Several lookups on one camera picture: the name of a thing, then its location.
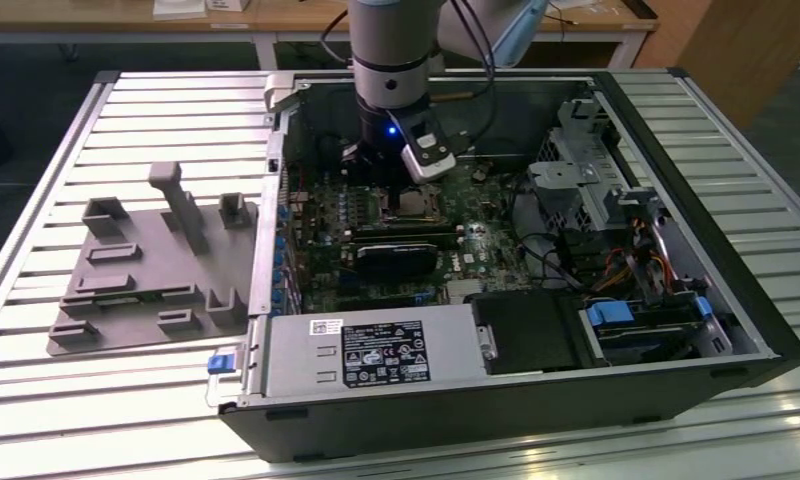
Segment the aluminum workbench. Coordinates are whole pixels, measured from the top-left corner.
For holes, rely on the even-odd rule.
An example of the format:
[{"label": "aluminum workbench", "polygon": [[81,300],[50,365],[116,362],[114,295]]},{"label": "aluminum workbench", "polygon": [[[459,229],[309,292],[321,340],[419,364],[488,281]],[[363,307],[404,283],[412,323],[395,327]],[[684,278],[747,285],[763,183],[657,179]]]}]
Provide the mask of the aluminum workbench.
[{"label": "aluminum workbench", "polygon": [[[101,75],[0,254],[0,478],[750,478],[800,476],[800,368],[669,422],[268,465],[208,405],[206,359],[238,338],[52,358],[90,197],[162,208],[149,163],[201,204],[261,200],[264,72]],[[800,337],[800,199],[687,78],[615,73]],[[645,178],[627,147],[632,170]],[[222,381],[222,393],[234,393]]]}]

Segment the blue latch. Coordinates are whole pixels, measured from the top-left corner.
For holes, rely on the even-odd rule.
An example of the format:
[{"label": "blue latch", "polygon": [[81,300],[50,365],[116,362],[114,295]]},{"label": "blue latch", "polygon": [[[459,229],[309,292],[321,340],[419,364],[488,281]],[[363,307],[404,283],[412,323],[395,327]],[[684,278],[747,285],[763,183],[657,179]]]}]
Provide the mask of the blue latch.
[{"label": "blue latch", "polygon": [[714,312],[706,297],[696,297],[696,308],[699,309],[699,314],[703,316],[703,318],[711,317]]},{"label": "blue latch", "polygon": [[621,301],[593,303],[587,309],[587,317],[593,327],[605,323],[633,322],[635,316],[631,313],[628,304]]},{"label": "blue latch", "polygon": [[234,373],[234,354],[213,355],[208,360],[208,373],[218,375],[220,373]]}]

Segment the power supply label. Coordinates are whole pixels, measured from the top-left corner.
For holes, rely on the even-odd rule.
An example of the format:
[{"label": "power supply label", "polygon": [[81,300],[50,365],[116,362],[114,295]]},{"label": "power supply label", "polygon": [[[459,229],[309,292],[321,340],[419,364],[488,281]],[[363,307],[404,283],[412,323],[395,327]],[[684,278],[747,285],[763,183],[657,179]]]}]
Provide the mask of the power supply label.
[{"label": "power supply label", "polygon": [[429,381],[429,357],[420,321],[341,328],[344,385],[376,387]]}]

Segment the floor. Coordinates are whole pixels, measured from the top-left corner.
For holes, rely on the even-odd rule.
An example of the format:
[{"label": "floor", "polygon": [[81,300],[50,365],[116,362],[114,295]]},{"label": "floor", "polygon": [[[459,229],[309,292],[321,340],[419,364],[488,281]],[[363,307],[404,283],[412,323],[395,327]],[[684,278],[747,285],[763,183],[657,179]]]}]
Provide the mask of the floor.
[{"label": "floor", "polygon": [[[331,66],[313,44],[280,46],[281,68]],[[101,70],[249,70],[246,44],[88,45],[65,63],[53,45],[0,46],[0,124],[14,147],[0,166],[0,248]],[[800,70],[746,132],[800,194]]]}]

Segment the cable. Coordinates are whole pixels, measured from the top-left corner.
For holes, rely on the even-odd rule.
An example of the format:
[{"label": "cable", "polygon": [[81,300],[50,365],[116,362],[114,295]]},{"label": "cable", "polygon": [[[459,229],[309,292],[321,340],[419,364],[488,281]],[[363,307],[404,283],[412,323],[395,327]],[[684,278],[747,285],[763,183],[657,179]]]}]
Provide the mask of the cable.
[{"label": "cable", "polygon": [[468,13],[471,14],[471,20],[472,20],[472,22],[475,22],[475,26],[477,27],[477,30],[480,31],[480,36],[483,37],[483,42],[485,44],[485,51],[488,53],[488,59],[487,59],[487,57],[481,57],[481,58],[487,59],[487,63],[488,63],[489,115],[488,115],[485,123],[483,124],[483,127],[480,128],[477,133],[469,137],[471,144],[473,145],[475,143],[477,143],[477,140],[480,140],[483,135],[485,135],[485,132],[488,132],[489,129],[492,128],[492,125],[495,124],[495,117],[497,116],[497,98],[495,95],[495,52],[492,51],[492,43],[489,42],[489,36],[485,33],[485,29],[483,28],[483,23],[480,22],[480,18],[477,17],[477,12],[475,12],[473,8],[471,8],[471,5],[468,4],[468,0],[460,0],[460,1],[463,2],[463,5],[468,9]]},{"label": "cable", "polygon": [[563,19],[563,10],[560,10],[559,6],[556,6],[553,3],[549,3],[548,5],[551,5],[555,8],[555,10],[557,10],[557,16],[560,17],[560,18],[555,18],[555,20],[557,20],[560,22],[560,45],[563,45],[563,43],[565,42],[565,25],[567,25],[567,23],[569,25],[575,25],[575,22],[572,22],[571,20],[567,22]]},{"label": "cable", "polygon": [[577,25],[577,22],[575,20],[564,20],[563,17],[557,18],[557,17],[552,17],[551,15],[544,15],[545,18],[551,18],[552,20],[559,21],[560,23],[565,23],[567,25]]},{"label": "cable", "polygon": [[0,183],[0,188],[5,187],[34,187],[34,183]]},{"label": "cable", "polygon": [[344,65],[347,65],[347,62],[349,60],[341,58],[341,56],[335,53],[335,50],[332,50],[332,48],[329,47],[329,44],[325,43],[325,38],[329,36],[329,33],[332,32],[332,30],[335,30],[335,27],[337,26],[339,23],[341,23],[341,20],[347,18],[347,10],[344,10],[337,17],[335,17],[335,20],[332,20],[332,23],[329,23],[329,25],[327,25],[325,30],[323,30],[323,33],[320,34],[320,45],[323,45],[323,49],[325,50],[325,53],[329,54],[329,56],[337,60],[339,62],[341,62]]},{"label": "cable", "polygon": [[[485,52],[483,50],[483,47],[480,46],[480,42],[477,41],[477,36],[475,35],[475,33],[471,29],[468,19],[465,18],[463,9],[459,6],[459,2],[463,3],[463,6],[468,10],[468,14],[471,15],[471,19],[475,23],[475,27],[477,28],[477,30],[480,32],[480,36],[483,37],[483,41],[485,44]],[[491,98],[489,98],[489,114],[487,116],[485,123],[483,124],[483,127],[480,127],[477,132],[468,136],[469,143],[471,143],[471,145],[473,145],[477,142],[477,140],[480,140],[480,137],[483,137],[483,135],[485,135],[485,132],[489,130],[489,128],[492,128],[492,124],[495,123],[495,117],[497,115],[497,99],[495,96],[495,65],[492,63],[495,61],[495,52],[492,51],[492,43],[489,42],[489,37],[485,34],[485,30],[483,28],[480,18],[477,17],[477,14],[476,14],[473,8],[468,4],[468,0],[451,0],[451,5],[453,6],[453,10],[456,11],[456,16],[459,18],[460,23],[463,24],[463,29],[465,30],[465,33],[468,34],[468,38],[475,45],[475,49],[477,50],[477,55],[480,55],[480,60],[483,61],[483,66],[485,69],[488,85],[480,91],[480,94],[483,94],[488,91],[489,96],[491,96]]]}]

